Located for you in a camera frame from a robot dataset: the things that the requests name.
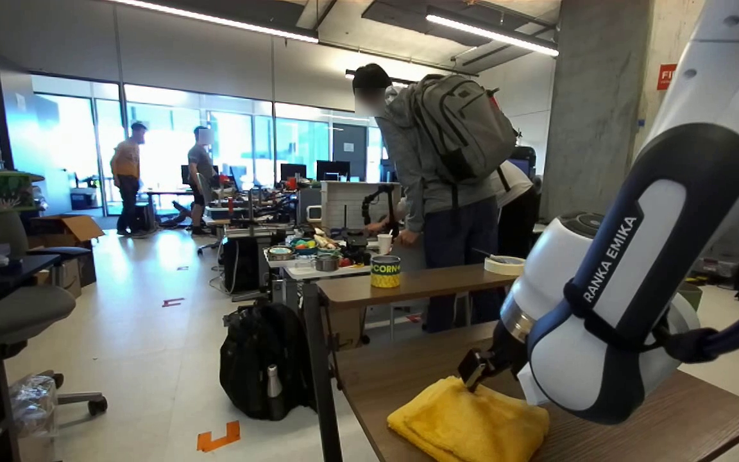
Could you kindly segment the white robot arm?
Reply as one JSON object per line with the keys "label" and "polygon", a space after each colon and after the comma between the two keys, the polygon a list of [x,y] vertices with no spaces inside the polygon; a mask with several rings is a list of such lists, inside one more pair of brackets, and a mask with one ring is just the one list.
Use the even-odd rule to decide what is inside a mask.
{"label": "white robot arm", "polygon": [[599,422],[630,417],[686,361],[739,348],[681,284],[739,222],[739,0],[707,0],[652,130],[612,208],[554,218],[503,301],[466,389],[509,369],[523,398]]}

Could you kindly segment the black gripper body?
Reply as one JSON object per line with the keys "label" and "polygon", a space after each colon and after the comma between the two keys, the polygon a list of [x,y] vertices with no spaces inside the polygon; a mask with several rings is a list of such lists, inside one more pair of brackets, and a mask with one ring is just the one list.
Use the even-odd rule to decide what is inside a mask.
{"label": "black gripper body", "polygon": [[494,328],[490,347],[485,352],[485,372],[512,372],[518,374],[526,363],[526,344],[518,342],[503,324]]}

